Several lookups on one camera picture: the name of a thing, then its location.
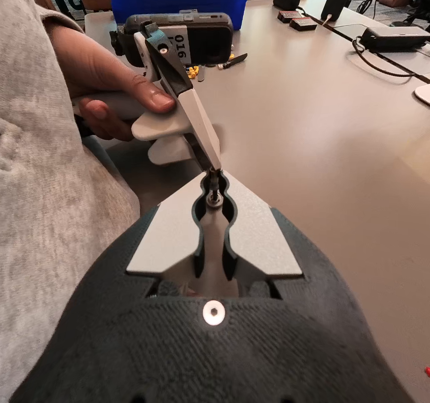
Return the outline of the grey zipped sweatshirt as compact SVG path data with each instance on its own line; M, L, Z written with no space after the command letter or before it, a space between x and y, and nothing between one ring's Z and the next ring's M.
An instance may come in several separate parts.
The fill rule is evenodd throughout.
M64 81L1 94L1 402L45 349L78 282L139 216Z

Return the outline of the person's left forearm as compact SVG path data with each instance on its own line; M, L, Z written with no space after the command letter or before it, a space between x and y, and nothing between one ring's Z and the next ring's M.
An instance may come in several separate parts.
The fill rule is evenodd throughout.
M53 46L54 28L83 35L67 16L34 0L0 0L1 114L29 109L48 117L72 116L66 81Z

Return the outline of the person's left hand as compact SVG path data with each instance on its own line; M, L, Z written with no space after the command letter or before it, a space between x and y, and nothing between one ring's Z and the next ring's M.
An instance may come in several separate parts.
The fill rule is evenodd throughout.
M69 95L71 99L83 98L78 102L80 116L97 137L106 141L133 139L131 125L122 121L105 102L93 100L89 94L122 91L154 113L175 109L175 100L170 95L93 39L53 20L45 21L44 26Z

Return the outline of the black battery charger stand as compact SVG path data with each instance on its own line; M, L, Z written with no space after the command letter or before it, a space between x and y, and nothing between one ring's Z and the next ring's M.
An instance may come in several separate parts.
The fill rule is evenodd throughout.
M324 22L336 21L339 18L342 9L348 6L349 3L350 0L326 0L320 19Z

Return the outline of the black power brick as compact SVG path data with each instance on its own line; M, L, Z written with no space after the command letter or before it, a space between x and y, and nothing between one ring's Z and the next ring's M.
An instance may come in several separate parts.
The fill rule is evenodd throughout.
M374 52L404 52L417 50L429 40L429 32L417 26L383 26L366 28L358 42Z

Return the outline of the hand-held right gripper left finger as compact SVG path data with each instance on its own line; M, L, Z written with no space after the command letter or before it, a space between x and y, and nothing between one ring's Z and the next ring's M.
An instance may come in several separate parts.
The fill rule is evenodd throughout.
M203 233L195 203L204 189L200 173L162 201L138 244L126 272L188 284L201 273L204 260Z

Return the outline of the white computer mouse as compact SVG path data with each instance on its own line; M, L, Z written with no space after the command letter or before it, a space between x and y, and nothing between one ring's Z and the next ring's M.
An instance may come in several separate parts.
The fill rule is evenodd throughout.
M430 106L430 85L429 84L421 85L417 87L414 90L413 94L418 100L420 100L427 106Z

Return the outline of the silver laptop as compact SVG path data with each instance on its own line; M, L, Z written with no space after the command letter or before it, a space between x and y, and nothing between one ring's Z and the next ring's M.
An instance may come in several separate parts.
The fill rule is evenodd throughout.
M344 36L346 39L351 41L358 38L360 39L363 32L368 28L363 24L350 24L344 26L336 26L334 31L338 34ZM423 47L413 50L413 51L404 51L404 52L374 52L371 53L377 54L379 57L384 57L388 59L391 63L395 63L401 68L414 73L419 76L429 77L430 73L430 51L429 51L429 42L427 42Z

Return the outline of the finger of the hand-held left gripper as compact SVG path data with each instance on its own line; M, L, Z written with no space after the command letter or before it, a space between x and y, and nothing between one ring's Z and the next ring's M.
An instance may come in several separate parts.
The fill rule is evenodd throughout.
M210 160L205 155L194 134L159 138L148 149L148 158L155 165L193 160L202 171L211 169Z
M155 142L159 138L173 135L194 134L205 155L210 160L211 169L221 170L221 149L218 135L198 97L195 89L188 89L173 95L174 110L158 115L132 102L133 136L139 141Z

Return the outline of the small heap of lego pieces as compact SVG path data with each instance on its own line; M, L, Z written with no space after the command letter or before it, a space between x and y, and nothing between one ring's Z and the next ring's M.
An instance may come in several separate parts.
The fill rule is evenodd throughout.
M222 64L218 64L218 69L219 70L226 70L229 69L237 64L240 64L242 62L244 62L246 60L246 58L248 57L248 53L244 53L240 56L237 57L233 57L230 58L228 62L226 63L222 63Z

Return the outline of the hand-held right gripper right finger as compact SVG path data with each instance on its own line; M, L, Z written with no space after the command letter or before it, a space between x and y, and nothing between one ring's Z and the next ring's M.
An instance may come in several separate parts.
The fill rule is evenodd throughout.
M222 266L229 281L245 288L257 281L303 277L270 205L228 172L220 173L224 188Z

